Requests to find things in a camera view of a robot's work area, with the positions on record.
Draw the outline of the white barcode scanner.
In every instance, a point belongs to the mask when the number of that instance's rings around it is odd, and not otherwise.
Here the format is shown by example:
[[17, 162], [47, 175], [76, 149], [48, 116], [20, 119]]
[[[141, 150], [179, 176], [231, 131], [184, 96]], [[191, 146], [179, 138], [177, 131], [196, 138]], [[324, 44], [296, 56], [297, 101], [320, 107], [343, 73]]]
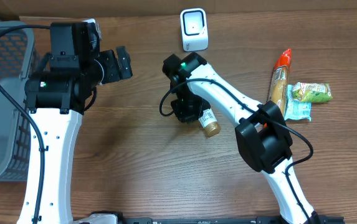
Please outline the white barcode scanner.
[[185, 9], [180, 13], [183, 50], [206, 50], [209, 45], [206, 12], [201, 8]]

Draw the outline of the mint green wipes packet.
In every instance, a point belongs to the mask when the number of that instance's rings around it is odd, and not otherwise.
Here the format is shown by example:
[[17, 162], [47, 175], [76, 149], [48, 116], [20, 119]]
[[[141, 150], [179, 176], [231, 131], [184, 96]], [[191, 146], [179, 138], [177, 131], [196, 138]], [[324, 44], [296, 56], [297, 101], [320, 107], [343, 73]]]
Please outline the mint green wipes packet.
[[302, 120], [307, 119], [309, 121], [312, 120], [311, 117], [311, 103], [303, 103], [297, 100], [294, 100], [292, 93], [292, 85], [287, 86], [287, 102], [284, 120]]

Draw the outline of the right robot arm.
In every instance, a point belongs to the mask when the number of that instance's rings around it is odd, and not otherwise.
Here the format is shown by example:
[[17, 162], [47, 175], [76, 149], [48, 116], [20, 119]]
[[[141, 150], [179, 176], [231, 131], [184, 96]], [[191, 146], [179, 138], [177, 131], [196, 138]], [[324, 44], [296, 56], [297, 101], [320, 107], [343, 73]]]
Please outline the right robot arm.
[[309, 160], [293, 160], [292, 136], [312, 147], [307, 138], [289, 128], [279, 107], [245, 96], [222, 79], [210, 63], [192, 52], [185, 58], [172, 54], [163, 62], [170, 80], [172, 114], [182, 123], [205, 115], [210, 106], [233, 125], [240, 156], [256, 172], [263, 173], [277, 199], [286, 223], [319, 223], [319, 216], [303, 194], [294, 167]]

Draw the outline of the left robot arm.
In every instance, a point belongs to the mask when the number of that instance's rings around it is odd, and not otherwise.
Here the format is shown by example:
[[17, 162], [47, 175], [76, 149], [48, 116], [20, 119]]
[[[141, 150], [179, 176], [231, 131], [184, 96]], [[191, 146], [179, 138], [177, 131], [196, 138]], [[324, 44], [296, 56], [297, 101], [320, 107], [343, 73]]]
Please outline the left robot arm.
[[70, 189], [75, 143], [97, 87], [132, 77], [122, 46], [100, 50], [94, 19], [54, 22], [51, 50], [26, 81], [31, 152], [19, 223], [72, 223]]

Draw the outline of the red spaghetti packet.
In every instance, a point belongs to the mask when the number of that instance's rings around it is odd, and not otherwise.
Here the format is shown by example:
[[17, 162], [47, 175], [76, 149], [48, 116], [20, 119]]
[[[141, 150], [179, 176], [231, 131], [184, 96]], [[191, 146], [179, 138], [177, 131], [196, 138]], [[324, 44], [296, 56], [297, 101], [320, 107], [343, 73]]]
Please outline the red spaghetti packet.
[[269, 86], [267, 101], [274, 102], [285, 116], [287, 107], [288, 77], [291, 72], [292, 50], [284, 51], [276, 61]]

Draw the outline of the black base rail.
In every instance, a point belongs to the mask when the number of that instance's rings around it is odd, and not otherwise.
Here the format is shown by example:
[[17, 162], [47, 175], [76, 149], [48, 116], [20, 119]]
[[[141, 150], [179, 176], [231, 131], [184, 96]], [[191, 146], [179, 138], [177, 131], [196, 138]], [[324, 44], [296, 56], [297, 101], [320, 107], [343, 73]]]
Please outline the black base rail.
[[73, 223], [110, 224], [280, 224], [286, 221], [280, 216], [260, 216], [256, 218], [193, 218], [193, 219], [153, 219], [150, 217], [127, 218], [122, 212], [97, 211], [87, 218]]

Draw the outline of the grey plastic shopping basket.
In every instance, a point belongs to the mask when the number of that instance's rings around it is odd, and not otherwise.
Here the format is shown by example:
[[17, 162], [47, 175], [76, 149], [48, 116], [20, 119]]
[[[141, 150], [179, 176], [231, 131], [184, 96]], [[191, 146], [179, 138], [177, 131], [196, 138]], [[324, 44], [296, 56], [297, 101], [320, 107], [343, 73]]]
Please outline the grey plastic shopping basket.
[[[0, 22], [0, 31], [19, 24]], [[22, 107], [26, 105], [25, 82], [39, 60], [32, 30], [16, 30], [0, 38], [0, 85]], [[30, 124], [0, 93], [0, 182], [27, 179], [30, 146]]]

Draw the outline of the white Pantene conditioner tube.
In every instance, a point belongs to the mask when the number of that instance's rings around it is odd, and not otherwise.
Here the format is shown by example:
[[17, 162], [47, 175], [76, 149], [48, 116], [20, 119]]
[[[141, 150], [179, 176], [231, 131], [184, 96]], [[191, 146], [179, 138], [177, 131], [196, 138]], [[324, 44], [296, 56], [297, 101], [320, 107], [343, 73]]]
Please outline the white Pantene conditioner tube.
[[198, 120], [203, 127], [207, 137], [212, 137], [219, 134], [221, 127], [217, 122], [212, 109], [204, 110], [202, 116]]

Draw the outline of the green yellow snack packet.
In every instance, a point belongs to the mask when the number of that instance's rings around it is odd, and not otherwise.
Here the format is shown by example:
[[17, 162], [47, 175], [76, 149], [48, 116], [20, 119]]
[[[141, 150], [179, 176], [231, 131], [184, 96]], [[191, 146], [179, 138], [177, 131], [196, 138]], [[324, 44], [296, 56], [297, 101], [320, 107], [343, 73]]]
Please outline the green yellow snack packet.
[[292, 87], [292, 95], [302, 103], [326, 103], [333, 99], [328, 83], [298, 82]]

